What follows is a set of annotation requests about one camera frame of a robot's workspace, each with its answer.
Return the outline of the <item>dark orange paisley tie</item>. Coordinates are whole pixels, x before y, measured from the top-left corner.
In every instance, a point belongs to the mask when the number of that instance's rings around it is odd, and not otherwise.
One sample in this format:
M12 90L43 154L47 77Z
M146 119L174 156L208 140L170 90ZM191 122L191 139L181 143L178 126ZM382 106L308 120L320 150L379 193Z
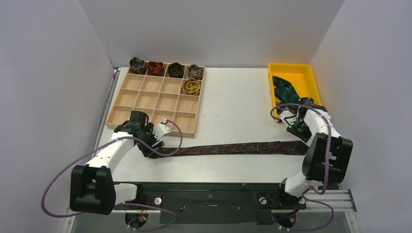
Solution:
M204 145L180 148L173 156L231 155L231 154L283 154L305 155L307 146L302 141L250 142L220 145Z

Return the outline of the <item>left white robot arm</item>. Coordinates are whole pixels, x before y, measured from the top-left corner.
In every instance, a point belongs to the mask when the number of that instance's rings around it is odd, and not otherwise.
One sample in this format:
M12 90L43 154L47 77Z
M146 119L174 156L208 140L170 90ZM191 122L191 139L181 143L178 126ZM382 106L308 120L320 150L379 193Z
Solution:
M132 111L129 120L118 125L109 145L102 148L85 165L71 171L69 206L72 211L108 215L118 204L126 202L134 209L144 205L145 195L135 184L114 184L112 173L133 147L146 157L164 146L161 138L171 133L166 122L154 125L148 115Z

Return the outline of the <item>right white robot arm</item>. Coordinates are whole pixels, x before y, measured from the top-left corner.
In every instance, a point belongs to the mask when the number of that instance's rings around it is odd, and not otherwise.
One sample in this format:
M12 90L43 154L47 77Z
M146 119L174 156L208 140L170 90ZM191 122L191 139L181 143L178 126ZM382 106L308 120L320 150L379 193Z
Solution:
M286 178L274 194L275 203L287 208L297 204L309 190L321 186L325 193L329 183L341 183L345 177L353 142L343 138L331 123L327 109L312 98L297 103L280 104L279 118L287 132L308 146L301 171Z

